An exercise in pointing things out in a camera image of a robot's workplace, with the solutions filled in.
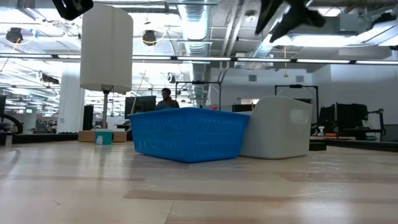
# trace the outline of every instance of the pillar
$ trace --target pillar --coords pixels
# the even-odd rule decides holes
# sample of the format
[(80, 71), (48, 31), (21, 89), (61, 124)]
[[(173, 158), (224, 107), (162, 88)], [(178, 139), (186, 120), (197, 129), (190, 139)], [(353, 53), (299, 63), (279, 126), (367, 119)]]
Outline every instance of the pillar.
[(32, 131), (29, 131), (32, 128), (36, 128), (36, 119), (37, 119), (37, 108), (27, 106), (24, 114), (24, 134), (32, 134)]
[(76, 133), (83, 129), (85, 91), (80, 88), (80, 64), (64, 63), (58, 109), (58, 133)]

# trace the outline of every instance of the white cylindrical lampshade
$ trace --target white cylindrical lampshade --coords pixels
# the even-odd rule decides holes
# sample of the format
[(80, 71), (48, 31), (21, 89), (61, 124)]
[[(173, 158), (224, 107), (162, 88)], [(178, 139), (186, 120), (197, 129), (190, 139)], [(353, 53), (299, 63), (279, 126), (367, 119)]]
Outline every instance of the white cylindrical lampshade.
[(132, 29), (132, 18), (122, 9), (95, 5), (84, 14), (80, 87), (131, 91)]

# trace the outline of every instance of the person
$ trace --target person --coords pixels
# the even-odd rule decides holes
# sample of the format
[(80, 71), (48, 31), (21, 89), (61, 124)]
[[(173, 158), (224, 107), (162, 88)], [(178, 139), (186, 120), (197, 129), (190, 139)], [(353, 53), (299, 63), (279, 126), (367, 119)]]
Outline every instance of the person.
[(162, 96), (163, 100), (160, 101), (156, 107), (155, 110), (162, 110), (162, 109), (170, 109), (170, 108), (180, 108), (180, 105), (178, 105), (178, 102), (175, 100), (172, 100), (171, 98), (171, 90), (169, 88), (164, 88), (162, 90)]

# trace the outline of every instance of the basket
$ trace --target basket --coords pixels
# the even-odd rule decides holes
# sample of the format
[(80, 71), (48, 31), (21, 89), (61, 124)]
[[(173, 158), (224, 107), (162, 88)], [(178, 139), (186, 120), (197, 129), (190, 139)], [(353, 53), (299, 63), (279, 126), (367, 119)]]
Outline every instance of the basket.
[(239, 156), (249, 117), (178, 108), (132, 114), (130, 121), (137, 152), (191, 163)]

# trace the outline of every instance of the ceiling pipe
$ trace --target ceiling pipe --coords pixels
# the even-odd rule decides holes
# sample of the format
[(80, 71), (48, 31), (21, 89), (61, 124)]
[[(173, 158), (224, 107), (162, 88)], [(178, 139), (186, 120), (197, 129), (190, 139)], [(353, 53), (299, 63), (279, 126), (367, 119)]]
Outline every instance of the ceiling pipe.
[(229, 37), (231, 35), (232, 26), (234, 25), (234, 21), (236, 18), (236, 13), (238, 12), (238, 6), (239, 6), (239, 0), (235, 0), (235, 3), (231, 10), (231, 17), (229, 18), (228, 26), (226, 28), (224, 42), (223, 42), (223, 48), (221, 49), (220, 56), (224, 56), (224, 54), (225, 54), (226, 46), (228, 45)]
[[(311, 5), (311, 3), (314, 2), (314, 0), (309, 0), (305, 7), (309, 7)], [(271, 19), (269, 20), (268, 24), (265, 26), (265, 28), (262, 31), (262, 41), (260, 42), (257, 50), (254, 52), (254, 54), (252, 55), (252, 57), (255, 58), (264, 58), (266, 56), (268, 56), (268, 54), (270, 53), (270, 51), (272, 50), (272, 46), (268, 45), (268, 40), (267, 40), (267, 36), (269, 35), (270, 31), (272, 30), (272, 28), (274, 28), (274, 26), (277, 24), (277, 21), (282, 19), (282, 16), (290, 9), (290, 5), (287, 3), (282, 3), (278, 10), (276, 10), (276, 12), (274, 13), (274, 15), (271, 17)], [(255, 66), (257, 65), (257, 63), (247, 63), (245, 65), (246, 69), (253, 69)]]
[[(210, 26), (210, 7), (201, 4), (179, 5), (178, 10), (182, 18), (182, 35), (185, 40), (207, 40)], [(208, 56), (209, 44), (205, 42), (185, 43), (185, 51), (189, 56)], [(192, 63), (190, 69), (191, 80), (205, 80), (210, 68), (203, 63)], [(193, 86), (195, 96), (203, 99), (203, 86)], [(202, 100), (197, 100), (197, 105), (202, 105)]]
[(228, 51), (226, 52), (227, 56), (230, 56), (231, 53), (232, 53), (232, 49), (233, 49), (233, 47), (235, 45), (236, 38), (237, 38), (237, 36), (239, 34), (239, 28), (241, 27), (242, 20), (244, 18), (244, 15), (245, 15), (245, 12), (246, 12), (246, 7), (248, 6), (248, 3), (249, 3), (249, 1), (247, 1), (247, 0), (242, 3), (241, 10), (240, 10), (241, 14), (239, 15), (239, 19), (238, 19), (238, 21), (236, 23), (234, 32), (232, 34), (231, 43), (229, 43), (229, 46), (228, 46)]

